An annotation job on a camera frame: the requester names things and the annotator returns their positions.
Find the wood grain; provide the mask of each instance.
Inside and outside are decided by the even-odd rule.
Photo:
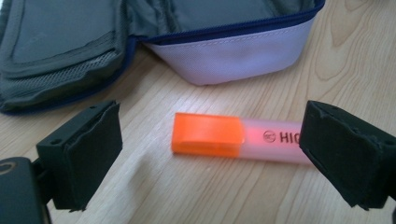
[[[50,204],[54,223],[390,223],[396,203],[350,208],[314,167],[172,155],[175,112],[301,121],[307,100],[338,105],[396,135],[396,1],[333,0],[299,61],[273,74],[197,87],[144,47],[110,88],[41,114],[0,116],[0,159],[89,105],[121,103],[123,151],[85,212]]]

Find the highlighter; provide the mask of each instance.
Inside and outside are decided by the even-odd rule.
[[[299,148],[302,123],[176,113],[174,153],[312,164]]]

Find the black clamp jaw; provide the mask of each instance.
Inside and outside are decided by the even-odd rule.
[[[300,148],[350,206],[396,200],[396,138],[333,105],[309,101]],[[396,210],[393,212],[396,223]]]
[[[85,210],[122,150],[120,105],[91,106],[37,144],[39,158],[0,161],[0,223],[51,223],[46,204]]]

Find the brand logo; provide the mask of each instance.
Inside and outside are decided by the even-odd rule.
[[[280,143],[298,144],[300,141],[300,134],[299,133],[283,133],[283,132],[276,134],[273,131],[266,131],[262,135],[262,138],[267,143],[273,143],[278,138]]]

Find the dark blue zipper trim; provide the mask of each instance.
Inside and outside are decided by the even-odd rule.
[[[313,19],[324,7],[324,4],[325,0],[316,0],[315,7],[312,9],[292,15],[258,21],[248,21],[170,35],[139,37],[139,41],[156,45],[172,45],[272,31],[298,25]]]

